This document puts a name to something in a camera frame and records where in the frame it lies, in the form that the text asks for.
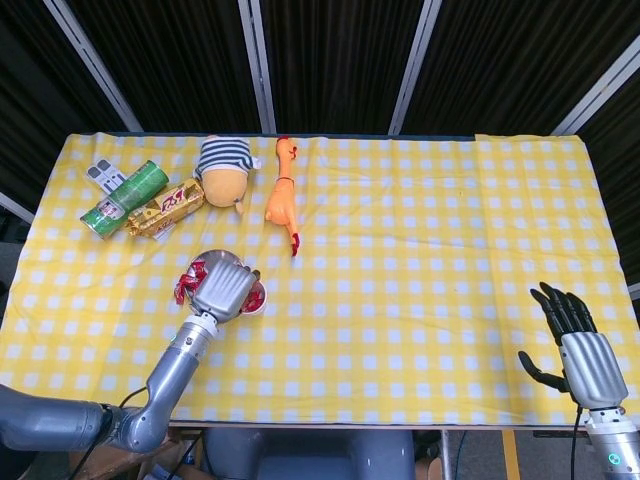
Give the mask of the brown cardboard box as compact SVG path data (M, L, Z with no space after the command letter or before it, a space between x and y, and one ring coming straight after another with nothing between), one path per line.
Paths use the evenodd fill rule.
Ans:
M132 453L103 445L82 461L84 453L71 452L70 480L115 480L119 475L125 480L142 480L155 465L170 472L199 434L199 430L170 428L161 445L147 453Z

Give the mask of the yellow white checkered tablecloth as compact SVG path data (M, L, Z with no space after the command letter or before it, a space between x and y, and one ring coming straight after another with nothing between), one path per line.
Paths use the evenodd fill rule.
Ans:
M588 151L577 137L470 142L296 140L301 246L264 219L276 142L244 213L204 206L168 236L101 239L88 167L152 161L179 183L198 137L72 135L49 178L0 328L0 384L116 403L138 390L188 316L173 290L210 249L261 272L264 311L221 327L174 418L342 424L569 425L571 399L534 382L562 362L530 290L587 304L640 424L640 329Z

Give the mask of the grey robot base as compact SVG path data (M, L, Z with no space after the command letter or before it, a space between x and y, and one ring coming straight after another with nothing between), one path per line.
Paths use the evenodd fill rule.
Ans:
M218 480L415 480L406 430L215 427L205 446Z

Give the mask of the black pleated curtain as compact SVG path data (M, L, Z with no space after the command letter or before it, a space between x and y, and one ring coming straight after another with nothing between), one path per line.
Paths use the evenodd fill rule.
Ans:
M64 0L147 132L256 133L238 0ZM426 0L258 0L283 133L383 134ZM442 0L405 135L548 134L640 37L640 0ZM126 128L43 0L0 0L0 193L35 211L73 133ZM640 283L640 71L578 130Z

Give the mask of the white paper cup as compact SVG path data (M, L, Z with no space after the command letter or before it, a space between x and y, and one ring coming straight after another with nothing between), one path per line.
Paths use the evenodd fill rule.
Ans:
M261 281L256 281L241 306L242 315L260 315L266 306L267 291Z

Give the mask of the yellow plush toy striped shirt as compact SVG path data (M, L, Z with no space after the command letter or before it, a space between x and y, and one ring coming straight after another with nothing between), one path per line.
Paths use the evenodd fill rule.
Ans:
M209 204L233 207L242 215L249 173L260 168L261 161L251 154L246 139L210 135L201 144L193 175L200 181Z

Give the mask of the orange rubber chicken toy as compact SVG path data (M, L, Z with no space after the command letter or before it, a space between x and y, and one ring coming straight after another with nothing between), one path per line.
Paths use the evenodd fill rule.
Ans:
M265 220L286 228L292 256L295 257L300 248L292 167L297 155L297 146L289 137L280 137L276 142L276 155L278 158L278 178L267 201Z

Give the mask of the right grey five-finger robot hand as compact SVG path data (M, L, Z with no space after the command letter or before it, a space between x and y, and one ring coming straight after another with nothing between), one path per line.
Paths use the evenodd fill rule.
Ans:
M530 293L546 317L563 370L561 375L546 373L520 351L518 358L526 373L540 384L568 393L584 409L620 407L628 389L614 351L597 330L587 305L575 294L545 282Z

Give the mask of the left grey five-finger robot hand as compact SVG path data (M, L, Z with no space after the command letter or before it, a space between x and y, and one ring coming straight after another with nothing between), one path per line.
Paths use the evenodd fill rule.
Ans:
M191 297L192 311L198 315L208 314L218 323L238 317L251 288L260 279L259 271L227 257L206 262L205 271L204 279Z

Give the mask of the green chip can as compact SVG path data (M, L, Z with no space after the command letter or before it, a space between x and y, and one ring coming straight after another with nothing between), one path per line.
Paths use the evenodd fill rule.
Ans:
M106 239L122 227L128 216L159 193L168 183L165 172L147 161L112 193L80 217L80 221L100 238Z

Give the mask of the gold biscuit pack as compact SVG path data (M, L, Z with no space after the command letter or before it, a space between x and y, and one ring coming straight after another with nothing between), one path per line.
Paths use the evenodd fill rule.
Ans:
M157 238L198 210L204 200L200 182L194 178L187 179L134 210L128 216L126 229L130 236Z

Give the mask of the white card with grey pads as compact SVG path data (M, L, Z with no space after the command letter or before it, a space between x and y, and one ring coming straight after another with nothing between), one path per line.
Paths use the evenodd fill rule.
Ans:
M127 176L106 159L90 165L86 175L106 194L111 194L127 180Z

